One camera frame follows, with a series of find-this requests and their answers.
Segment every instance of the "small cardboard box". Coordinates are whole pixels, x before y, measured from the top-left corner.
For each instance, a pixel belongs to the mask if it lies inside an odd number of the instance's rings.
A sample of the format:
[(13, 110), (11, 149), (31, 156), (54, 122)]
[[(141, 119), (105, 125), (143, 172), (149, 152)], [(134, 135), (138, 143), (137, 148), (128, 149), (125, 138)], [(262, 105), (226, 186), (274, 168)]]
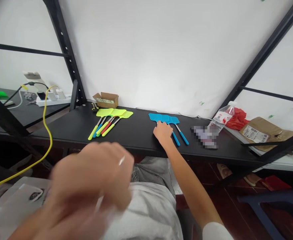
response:
[(119, 104), (119, 95), (112, 93), (101, 92), (95, 94), (93, 98), (96, 100), (97, 105), (103, 108), (116, 108)]
[[(283, 130), (261, 117), (252, 119), (240, 130), (240, 133), (249, 143), (281, 142), (293, 136), (293, 131)], [(274, 147), (276, 146), (256, 146), (257, 149), (264, 152), (268, 152)]]

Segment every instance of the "black cable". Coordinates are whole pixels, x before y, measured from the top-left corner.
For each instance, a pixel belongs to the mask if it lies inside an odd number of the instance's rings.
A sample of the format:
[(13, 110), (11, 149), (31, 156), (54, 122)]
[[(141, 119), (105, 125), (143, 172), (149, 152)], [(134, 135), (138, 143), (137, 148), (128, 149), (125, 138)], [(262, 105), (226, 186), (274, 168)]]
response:
[[(28, 83), (24, 83), (23, 85), (34, 86), (34, 84), (36, 84), (36, 83), (38, 83), (38, 82), (28, 82)], [(42, 85), (44, 85), (47, 89), (49, 89), (48, 86), (46, 86), (44, 83), (38, 83), (38, 84), (42, 84)], [(21, 88), (22, 88), (22, 86), (20, 86), (20, 87), (18, 88), (18, 90), (16, 90), (16, 92), (13, 93), (13, 95), (12, 95), (8, 100), (6, 100), (6, 102), (5, 102), (3, 105), (5, 106), (5, 104), (6, 104), (8, 101), (10, 101), (10, 100), (12, 99), (12, 97), (14, 97), (14, 96), (20, 91)]]
[(11, 99), (12, 99), (12, 97), (14, 97), (19, 91), (20, 91), (20, 89), (22, 88), (22, 86), (20, 86), (19, 87), (19, 89), (18, 90), (16, 90), (16, 92), (15, 93), (13, 93), (13, 95), (11, 96), (11, 97), (9, 97), (9, 99), (8, 100), (6, 100), (6, 102), (5, 103), (3, 103), (3, 105), (5, 106), (5, 104), (8, 102), (8, 101), (10, 101)]
[[(29, 85), (33, 86), (34, 84), (37, 84), (37, 82), (29, 82)], [(46, 87), (46, 89), (49, 89), (48, 86), (46, 86), (44, 83), (38, 83), (38, 84), (42, 84)]]

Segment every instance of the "metal shelf frame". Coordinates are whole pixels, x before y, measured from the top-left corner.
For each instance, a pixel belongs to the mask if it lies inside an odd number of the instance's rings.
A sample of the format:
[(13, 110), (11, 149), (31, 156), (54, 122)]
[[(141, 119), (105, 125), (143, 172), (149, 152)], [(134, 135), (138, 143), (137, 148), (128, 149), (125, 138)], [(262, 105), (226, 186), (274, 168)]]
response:
[[(66, 66), (68, 68), (72, 83), (72, 97), (70, 103), (70, 111), (76, 108), (76, 104), (82, 105), (87, 102), (84, 88), (82, 85), (80, 73), (76, 64), (71, 41), (64, 22), (62, 10), (58, 0), (43, 0), (45, 3), (49, 16), (51, 18), (57, 39), (59, 41), (62, 53), (49, 52), (37, 49), (23, 48), (17, 46), (10, 46), (0, 44), (0, 49), (9, 51), (18, 51), (26, 53), (43, 54), (48, 56), (64, 57)], [(0, 102), (0, 127), (2, 127), (9, 135), (15, 138), (15, 141), (21, 145), (25, 150), (40, 159), (44, 152), (39, 152), (25, 137), (30, 133), (26, 128), (14, 117), (14, 115)], [(43, 165), (51, 169), (54, 161), (50, 157), (46, 158), (48, 161), (43, 161)]]
[[(51, 18), (52, 24), (54, 26), (54, 30), (59, 41), (62, 53), (55, 53), (37, 49), (30, 49), (30, 48), (23, 48), (17, 46), (10, 46), (10, 45), (3, 45), (0, 44), (0, 49), (9, 50), (9, 51), (19, 51), (19, 52), (26, 52), (26, 53), (33, 53), (33, 54), (44, 54), (48, 56), (59, 56), (64, 57), (65, 63), (67, 65), (71, 80), (73, 82), (73, 90), (72, 90), (72, 97), (71, 97), (71, 104), (70, 104), (70, 111), (75, 109), (76, 104), (85, 104), (87, 102), (84, 88), (82, 85), (80, 73), (76, 64), (76, 59), (74, 56), (73, 48), (71, 45), (71, 41), (67, 32), (66, 24), (64, 22), (62, 10), (59, 4), (59, 0), (43, 0), (45, 3), (49, 16)], [(271, 37), (268, 39), (266, 44), (263, 46), (261, 51), (255, 57), (251, 65), (245, 71), (243, 76), (240, 78), (238, 83), (235, 85), (233, 90), (227, 96), (225, 101), (222, 103), (221, 107), (224, 107), (228, 104), (229, 101), (233, 101), (236, 97), (240, 94), (241, 91), (253, 91), (260, 94), (265, 94), (277, 98), (286, 99), (289, 101), (293, 101), (293, 97), (283, 96), (280, 94), (265, 92), (257, 89), (247, 88), (246, 85), (252, 79), (254, 74), (258, 71), (267, 57), (272, 53), (281, 39), (285, 36), (285, 34), (289, 31), (291, 26), (293, 25), (293, 5), (285, 15), (281, 23), (275, 29)], [(36, 146), (33, 146), (32, 143), (29, 141), (29, 132), (25, 129), (25, 127), (11, 114), (11, 112), (0, 103), (0, 126), (8, 133), (0, 133), (0, 139), (3, 141), (11, 141), (17, 142), (22, 147), (24, 147), (27, 151), (33, 154), (36, 158), (40, 158), (43, 153), (39, 152), (39, 149)], [(243, 144), (243, 146), (256, 146), (257, 144)], [(289, 152), (293, 151), (293, 137), (284, 141), (284, 142), (277, 142), (274, 145), (277, 145), (272, 150), (266, 152), (264, 155), (258, 158), (258, 161), (261, 162), (261, 166), (265, 164), (271, 163), (278, 158), (285, 156)], [(69, 150), (66, 148), (64, 154), (67, 155)], [(53, 161), (49, 160), (49, 163), (43, 162), (47, 164), (47, 168), (50, 169), (52, 165), (54, 165)], [(247, 170), (239, 173), (239, 174), (232, 174), (231, 176), (223, 179), (218, 184), (216, 184), (212, 189), (217, 189), (227, 184), (231, 183), (234, 180), (240, 179), (252, 171), (256, 170), (259, 167), (249, 167)]]
[[(290, 10), (287, 12), (283, 20), (280, 22), (278, 27), (275, 29), (271, 37), (267, 40), (261, 51), (257, 54), (251, 65), (248, 67), (248, 69), (245, 71), (243, 76), (240, 78), (238, 83), (234, 86), (233, 90), (230, 92), (230, 94), (227, 96), (227, 98), (222, 103), (221, 107), (224, 107), (228, 104), (229, 101), (234, 101), (237, 96), (241, 93), (242, 90), (246, 91), (252, 91), (272, 97), (277, 97), (281, 99), (285, 99), (288, 101), (293, 101), (293, 97), (284, 96), (276, 93), (266, 92), (258, 89), (252, 89), (246, 87), (246, 85), (249, 83), (249, 81), (252, 79), (252, 77), (255, 75), (255, 73), (258, 71), (258, 69), (262, 66), (264, 61), (268, 58), (268, 56), (272, 53), (272, 51), (275, 49), (275, 47), (279, 44), (279, 42), (282, 40), (282, 38), (285, 36), (285, 34), (289, 31), (289, 29), (293, 26), (293, 5), (290, 8)], [(231, 182), (241, 179), (242, 177), (247, 176), (248, 174), (252, 173), (254, 170), (263, 167), (266, 164), (272, 163), (276, 161), (277, 159), (287, 155), (288, 153), (293, 151), (293, 137), (287, 139), (283, 142), (266, 142), (266, 143), (249, 143), (249, 144), (242, 144), (242, 146), (267, 146), (267, 145), (276, 145), (273, 149), (266, 152), (265, 154), (258, 157), (258, 161), (262, 162), (259, 167), (250, 167), (246, 169), (245, 171), (242, 171), (237, 174), (232, 174), (226, 178), (224, 178), (222, 181), (220, 181), (218, 184), (214, 185), (210, 191), (214, 191), (218, 188), (225, 187)]]

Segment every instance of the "gray pants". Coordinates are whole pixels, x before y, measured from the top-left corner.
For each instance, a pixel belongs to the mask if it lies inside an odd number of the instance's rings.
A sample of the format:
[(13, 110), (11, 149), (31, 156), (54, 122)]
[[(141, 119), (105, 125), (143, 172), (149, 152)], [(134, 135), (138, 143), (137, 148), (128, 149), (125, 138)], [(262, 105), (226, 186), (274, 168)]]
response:
[(131, 182), (151, 182), (169, 189), (175, 198), (167, 158), (145, 157), (140, 163), (134, 164)]

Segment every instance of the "yellow cable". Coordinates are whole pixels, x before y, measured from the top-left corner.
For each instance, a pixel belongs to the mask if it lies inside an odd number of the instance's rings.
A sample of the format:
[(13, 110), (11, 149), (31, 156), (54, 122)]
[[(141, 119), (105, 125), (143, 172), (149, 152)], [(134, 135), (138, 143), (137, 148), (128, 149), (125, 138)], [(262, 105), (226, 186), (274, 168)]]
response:
[(13, 176), (11, 176), (11, 177), (9, 177), (9, 178), (7, 178), (7, 179), (4, 179), (3, 181), (0, 182), (0, 185), (3, 184), (3, 183), (6, 183), (7, 181), (10, 181), (11, 179), (13, 179), (13, 178), (19, 176), (20, 174), (22, 174), (22, 173), (26, 172), (27, 170), (29, 170), (30, 168), (34, 167), (36, 164), (40, 163), (44, 158), (46, 158), (46, 156), (49, 154), (49, 152), (50, 152), (50, 150), (51, 150), (51, 148), (52, 148), (52, 145), (53, 145), (53, 138), (52, 138), (52, 134), (51, 134), (49, 128), (47, 127), (46, 122), (45, 122), (45, 113), (46, 113), (46, 99), (47, 99), (47, 94), (48, 94), (48, 92), (50, 91), (50, 89), (51, 89), (52, 87), (50, 87), (50, 88), (46, 91), (46, 94), (45, 94), (44, 111), (43, 111), (43, 124), (44, 124), (44, 126), (45, 126), (45, 128), (46, 128), (46, 130), (47, 130), (47, 132), (48, 132), (48, 134), (49, 134), (49, 136), (50, 136), (50, 146), (49, 146), (49, 149), (47, 150), (47, 152), (44, 154), (44, 156), (43, 156), (40, 160), (38, 160), (37, 162), (35, 162), (35, 163), (33, 163), (32, 165), (28, 166), (27, 168), (23, 169), (22, 171), (20, 171), (20, 172), (14, 174)]

